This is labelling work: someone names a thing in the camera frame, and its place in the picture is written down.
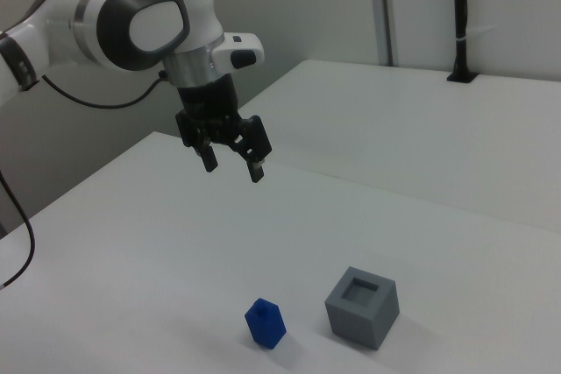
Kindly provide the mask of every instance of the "blue cube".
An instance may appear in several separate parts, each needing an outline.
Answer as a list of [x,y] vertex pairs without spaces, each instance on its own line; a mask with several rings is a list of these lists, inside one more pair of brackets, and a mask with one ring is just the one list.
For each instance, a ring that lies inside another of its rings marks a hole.
[[245,320],[259,345],[274,349],[287,333],[279,306],[259,298],[245,313]]

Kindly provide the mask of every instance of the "white table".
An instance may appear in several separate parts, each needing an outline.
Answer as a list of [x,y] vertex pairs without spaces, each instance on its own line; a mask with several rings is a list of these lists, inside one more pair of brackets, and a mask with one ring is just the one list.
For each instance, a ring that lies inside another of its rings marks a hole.
[[[204,172],[152,134],[32,218],[37,257],[0,292],[0,371],[558,373],[561,236],[217,151]],[[0,272],[27,252],[0,241]],[[394,279],[379,351],[334,336],[323,305],[347,266]],[[257,346],[244,313],[280,306]]]
[[561,83],[306,61],[243,109],[276,162],[561,232]]

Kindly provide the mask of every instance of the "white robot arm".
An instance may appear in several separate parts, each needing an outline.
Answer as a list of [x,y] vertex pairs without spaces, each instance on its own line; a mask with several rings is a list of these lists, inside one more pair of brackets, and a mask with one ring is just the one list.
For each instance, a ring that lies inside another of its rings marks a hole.
[[140,71],[162,62],[184,105],[176,116],[183,143],[207,171],[217,166],[214,142],[239,153],[254,182],[263,176],[271,145],[257,116],[238,114],[231,80],[263,61],[263,47],[253,34],[224,33],[214,0],[37,0],[0,32],[0,55],[0,105],[53,67]]

